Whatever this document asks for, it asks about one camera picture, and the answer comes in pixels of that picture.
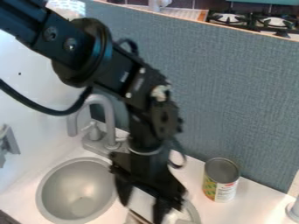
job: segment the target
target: tin can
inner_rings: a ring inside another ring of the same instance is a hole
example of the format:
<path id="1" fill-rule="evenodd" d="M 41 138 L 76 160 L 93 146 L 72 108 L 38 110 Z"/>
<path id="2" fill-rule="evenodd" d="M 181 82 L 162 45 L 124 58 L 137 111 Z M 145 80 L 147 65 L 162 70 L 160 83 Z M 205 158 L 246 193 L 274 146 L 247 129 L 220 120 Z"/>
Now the tin can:
<path id="1" fill-rule="evenodd" d="M 215 202 L 227 202 L 234 198 L 240 179 L 239 167 L 229 159 L 216 157 L 205 163 L 203 191 Z"/>

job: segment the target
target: sink basin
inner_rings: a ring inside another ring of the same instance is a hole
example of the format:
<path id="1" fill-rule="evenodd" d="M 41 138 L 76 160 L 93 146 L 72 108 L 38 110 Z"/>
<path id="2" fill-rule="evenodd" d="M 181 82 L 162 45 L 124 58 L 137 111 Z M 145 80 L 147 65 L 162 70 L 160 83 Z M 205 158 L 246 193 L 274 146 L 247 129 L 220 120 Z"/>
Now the sink basin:
<path id="1" fill-rule="evenodd" d="M 97 158 L 76 158 L 55 167 L 39 184 L 38 210 L 55 224 L 96 219 L 116 198 L 114 176 L 108 167 Z"/>

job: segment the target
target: robotic arm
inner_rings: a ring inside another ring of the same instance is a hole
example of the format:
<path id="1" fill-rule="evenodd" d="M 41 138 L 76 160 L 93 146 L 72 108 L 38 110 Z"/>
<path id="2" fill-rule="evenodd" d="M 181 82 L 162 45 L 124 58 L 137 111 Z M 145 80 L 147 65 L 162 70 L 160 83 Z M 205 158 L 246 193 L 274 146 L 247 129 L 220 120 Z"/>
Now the robotic arm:
<path id="1" fill-rule="evenodd" d="M 0 0 L 0 29 L 52 60 L 65 84 L 108 91 L 129 112 L 130 153 L 111 153 L 111 172 L 124 206 L 133 187 L 156 198 L 154 223 L 181 210 L 184 186 L 170 173 L 165 143 L 181 132 L 170 83 L 133 52 L 113 43 L 109 29 L 93 18 L 69 22 L 42 0 Z"/>

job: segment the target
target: wire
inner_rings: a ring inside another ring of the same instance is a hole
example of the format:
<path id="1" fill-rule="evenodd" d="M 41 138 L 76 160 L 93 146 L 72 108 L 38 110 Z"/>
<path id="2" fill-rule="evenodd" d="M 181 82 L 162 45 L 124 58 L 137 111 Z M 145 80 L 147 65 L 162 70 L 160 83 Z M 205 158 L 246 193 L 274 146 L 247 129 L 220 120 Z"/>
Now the wire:
<path id="1" fill-rule="evenodd" d="M 72 113 L 78 111 L 82 107 L 82 105 L 83 105 L 84 101 L 86 100 L 86 98 L 93 92 L 92 87 L 87 87 L 82 92 L 82 94 L 80 95 L 78 100 L 72 105 L 72 107 L 70 107 L 69 109 L 64 110 L 64 111 L 58 111 L 58 110 L 54 110 L 54 109 L 51 109 L 51 108 L 46 108 L 44 106 L 41 106 L 41 105 L 37 104 L 34 101 L 29 100 L 28 98 L 24 97 L 19 92 L 17 92 L 15 89 L 13 89 L 9 85 L 7 85 L 1 79 L 0 79 L 0 89 L 2 89 L 7 95 L 12 97 L 16 101 L 24 104 L 26 107 L 37 110 L 38 112 L 47 114 L 49 116 L 68 116 L 68 115 L 71 115 Z"/>
<path id="2" fill-rule="evenodd" d="M 119 45 L 119 46 L 121 46 L 124 43 L 127 43 L 129 45 L 129 47 L 131 48 L 131 52 L 134 55 L 139 56 L 138 45 L 134 40 L 132 40 L 130 38 L 121 38 L 120 40 L 118 40 L 116 42 L 116 44 Z"/>
<path id="3" fill-rule="evenodd" d="M 171 160 L 169 160 L 168 161 L 169 165 L 174 169 L 181 169 L 181 168 L 185 167 L 187 164 L 187 156 L 186 156 L 186 150 L 182 146 L 182 144 L 175 137 L 172 137 L 168 142 L 166 142 L 166 145 L 168 145 L 168 147 L 170 147 L 170 149 L 177 150 L 183 158 L 182 164 L 175 164 Z"/>

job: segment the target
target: countertop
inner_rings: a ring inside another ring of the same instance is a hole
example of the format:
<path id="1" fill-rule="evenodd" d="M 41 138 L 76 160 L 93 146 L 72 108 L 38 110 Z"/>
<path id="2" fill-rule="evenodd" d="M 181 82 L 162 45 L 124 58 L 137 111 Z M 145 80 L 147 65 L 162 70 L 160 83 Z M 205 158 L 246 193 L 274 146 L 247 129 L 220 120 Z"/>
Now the countertop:
<path id="1" fill-rule="evenodd" d="M 66 150 L 67 154 L 51 161 L 45 161 L 43 166 L 26 174 L 9 190 L 0 194 L 0 210 L 22 224 L 51 223 L 39 213 L 35 204 L 35 194 L 41 179 L 53 167 L 67 160 L 103 158 L 93 152 L 83 150 L 80 147 L 79 138 L 61 147 L 69 147 L 69 150 Z M 176 152 L 173 152 L 171 157 L 174 161 L 179 160 L 179 155 Z M 171 169 L 188 189 L 188 198 L 198 209 L 203 224 L 294 224 L 285 214 L 285 207 L 288 203 L 295 201 L 295 198 L 246 178 L 240 179 L 234 200 L 228 203 L 215 203 L 209 200 L 201 191 L 204 164 L 193 157 L 188 157 L 188 163 L 184 169 Z M 127 213 L 128 209 L 116 199 L 107 212 L 88 224 L 123 224 Z"/>

